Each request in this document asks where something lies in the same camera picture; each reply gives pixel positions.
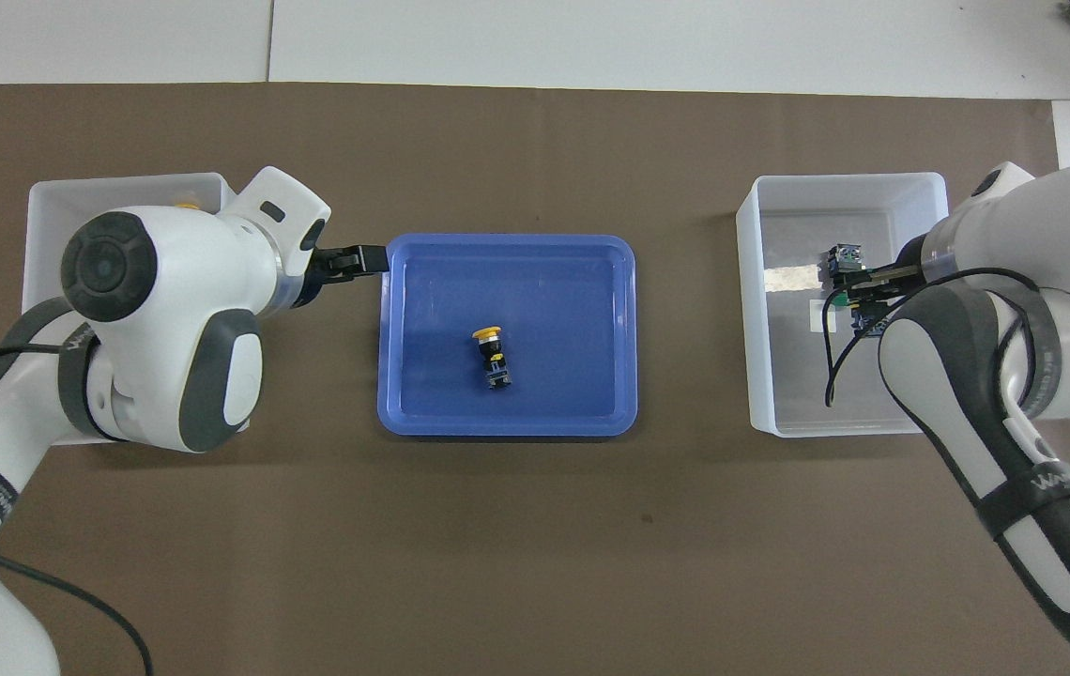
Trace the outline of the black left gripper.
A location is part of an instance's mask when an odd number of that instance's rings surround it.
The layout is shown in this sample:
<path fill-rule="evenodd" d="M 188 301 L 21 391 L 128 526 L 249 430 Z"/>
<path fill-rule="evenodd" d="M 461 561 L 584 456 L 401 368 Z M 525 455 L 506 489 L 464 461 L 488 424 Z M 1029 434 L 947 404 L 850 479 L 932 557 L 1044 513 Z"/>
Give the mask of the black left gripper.
<path fill-rule="evenodd" d="M 326 285 L 389 273 L 388 248 L 379 245 L 316 249 L 309 261 L 309 299 L 316 299 Z"/>

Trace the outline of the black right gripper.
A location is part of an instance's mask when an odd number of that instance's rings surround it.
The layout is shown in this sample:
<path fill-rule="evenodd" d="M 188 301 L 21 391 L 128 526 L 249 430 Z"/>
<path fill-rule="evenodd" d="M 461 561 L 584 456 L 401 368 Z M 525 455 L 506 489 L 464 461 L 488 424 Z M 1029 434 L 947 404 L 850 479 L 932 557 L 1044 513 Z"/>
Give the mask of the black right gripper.
<path fill-rule="evenodd" d="M 890 302 L 928 282 L 922 268 L 926 235 L 910 239 L 896 264 L 854 270 L 847 274 L 849 303 Z"/>

